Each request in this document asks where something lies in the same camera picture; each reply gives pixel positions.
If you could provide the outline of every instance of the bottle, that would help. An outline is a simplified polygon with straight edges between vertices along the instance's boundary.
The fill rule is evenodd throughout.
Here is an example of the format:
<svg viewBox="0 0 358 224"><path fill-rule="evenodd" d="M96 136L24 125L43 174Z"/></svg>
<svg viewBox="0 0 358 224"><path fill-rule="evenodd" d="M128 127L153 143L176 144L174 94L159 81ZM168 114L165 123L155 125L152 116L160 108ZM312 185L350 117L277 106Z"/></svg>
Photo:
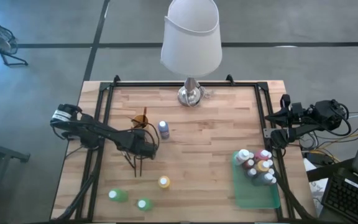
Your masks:
<svg viewBox="0 0 358 224"><path fill-rule="evenodd" d="M269 159L269 152L268 150L261 149L255 154L255 160L261 161L261 160L268 160Z"/></svg>
<svg viewBox="0 0 358 224"><path fill-rule="evenodd" d="M269 183L269 185L273 185L277 183L277 179L273 177L272 181Z"/></svg>
<svg viewBox="0 0 358 224"><path fill-rule="evenodd" d="M253 177L255 177L257 172L254 168L251 168L251 169L245 171L244 173L245 173L246 177L253 178Z"/></svg>
<svg viewBox="0 0 358 224"><path fill-rule="evenodd" d="M158 185L163 189L167 189L170 184L170 179L167 176L162 176L158 179Z"/></svg>
<svg viewBox="0 0 358 224"><path fill-rule="evenodd" d="M153 208L152 202L148 198L141 198L136 203L137 208L141 211L151 210Z"/></svg>
<svg viewBox="0 0 358 224"><path fill-rule="evenodd" d="M269 172L270 174L274 175L274 170L272 168L270 168L267 172Z"/></svg>
<svg viewBox="0 0 358 224"><path fill-rule="evenodd" d="M270 166L267 161L259 161L255 165L255 169L258 172L267 172L269 170Z"/></svg>
<svg viewBox="0 0 358 224"><path fill-rule="evenodd" d="M158 130L160 131L160 135L162 139L169 138L169 127L168 123L165 121L160 121L158 124Z"/></svg>
<svg viewBox="0 0 358 224"><path fill-rule="evenodd" d="M242 164L242 167L244 169L251 169L254 165L255 165L255 162L252 159L249 159Z"/></svg>
<svg viewBox="0 0 358 224"><path fill-rule="evenodd" d="M115 202L126 202L128 200L128 193L121 189L112 189L109 192L109 198Z"/></svg>
<svg viewBox="0 0 358 224"><path fill-rule="evenodd" d="M273 166L273 160L268 159L268 160L267 160L267 162L268 162L268 164L269 164L269 166L270 166L270 167L272 167L272 166Z"/></svg>
<svg viewBox="0 0 358 224"><path fill-rule="evenodd" d="M255 186L267 185L270 184L273 180L273 175L268 172L263 172L259 174L256 178L252 180L252 183Z"/></svg>
<svg viewBox="0 0 358 224"><path fill-rule="evenodd" d="M247 149L241 149L235 156L234 162L236 165L241 165L243 162L249 159L249 151Z"/></svg>

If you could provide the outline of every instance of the wooden table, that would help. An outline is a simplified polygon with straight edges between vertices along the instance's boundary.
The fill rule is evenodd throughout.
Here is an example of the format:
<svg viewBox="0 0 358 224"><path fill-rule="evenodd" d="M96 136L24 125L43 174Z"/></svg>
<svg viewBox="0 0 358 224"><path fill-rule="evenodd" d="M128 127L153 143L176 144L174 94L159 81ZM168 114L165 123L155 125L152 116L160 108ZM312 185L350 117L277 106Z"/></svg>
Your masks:
<svg viewBox="0 0 358 224"><path fill-rule="evenodd" d="M283 81L267 81L274 111L285 93ZM78 106L94 115L100 82L84 82ZM275 210L244 210L235 206L231 155L245 148L263 149L262 132L253 88L209 87L210 99L201 106L187 108L177 100L176 87L115 88L109 125L130 128L128 117L142 114L147 107L149 122L168 122L170 138L162 140L156 158L143 162L142 177L134 177L132 167L106 141L94 222L268 222L277 220ZM102 104L101 118L105 100ZM71 142L67 153L79 142ZM64 163L52 218L62 214L80 189L86 152L72 154ZM284 157L290 188L307 211L315 215L313 199L301 152L288 147ZM170 190L158 187L160 176L171 179ZM108 192L127 190L129 201L112 202ZM285 200L280 191L284 216ZM154 209L141 212L138 198L148 197Z"/></svg>

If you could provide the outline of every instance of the gray floor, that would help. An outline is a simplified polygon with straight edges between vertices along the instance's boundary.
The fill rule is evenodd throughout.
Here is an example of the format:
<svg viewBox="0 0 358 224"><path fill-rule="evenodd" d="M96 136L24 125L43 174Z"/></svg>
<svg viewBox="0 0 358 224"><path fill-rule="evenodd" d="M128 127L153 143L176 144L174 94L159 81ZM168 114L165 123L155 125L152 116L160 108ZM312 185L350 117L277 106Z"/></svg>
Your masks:
<svg viewBox="0 0 358 224"><path fill-rule="evenodd" d="M216 0L225 42L358 42L358 1ZM101 42L161 42L169 0L111 0ZM0 24L23 44L92 43L103 0L0 0ZM0 193L0 222L49 218L66 142L48 125L59 103L76 104L90 49L20 49L30 66L0 60L0 145L30 152L12 162ZM181 80L160 49L99 49L91 80ZM358 47L225 48L205 80L284 80L304 106L335 98L358 111ZM351 120L358 126L358 118ZM358 142L330 147L340 159Z"/></svg>

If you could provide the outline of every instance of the table lamp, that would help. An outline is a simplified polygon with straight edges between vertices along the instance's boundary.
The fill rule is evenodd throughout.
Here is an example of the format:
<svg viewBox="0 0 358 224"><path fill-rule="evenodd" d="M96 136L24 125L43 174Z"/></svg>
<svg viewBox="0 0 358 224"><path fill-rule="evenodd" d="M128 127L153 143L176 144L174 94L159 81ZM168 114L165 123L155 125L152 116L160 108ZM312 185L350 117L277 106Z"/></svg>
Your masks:
<svg viewBox="0 0 358 224"><path fill-rule="evenodd" d="M161 63L187 77L178 92L185 106L200 103L204 89L195 78L215 71L222 61L219 11L213 0L173 0L165 16Z"/></svg>

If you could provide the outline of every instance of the keyboard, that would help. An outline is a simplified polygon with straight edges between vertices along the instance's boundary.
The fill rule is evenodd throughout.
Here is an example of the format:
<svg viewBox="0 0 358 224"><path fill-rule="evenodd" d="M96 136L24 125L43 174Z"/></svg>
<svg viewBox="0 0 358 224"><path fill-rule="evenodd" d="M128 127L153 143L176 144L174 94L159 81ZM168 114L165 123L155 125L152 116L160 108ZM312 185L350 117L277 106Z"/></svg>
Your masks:
<svg viewBox="0 0 358 224"><path fill-rule="evenodd" d="M325 208L358 223L358 176L339 169L328 180L321 203Z"/></svg>

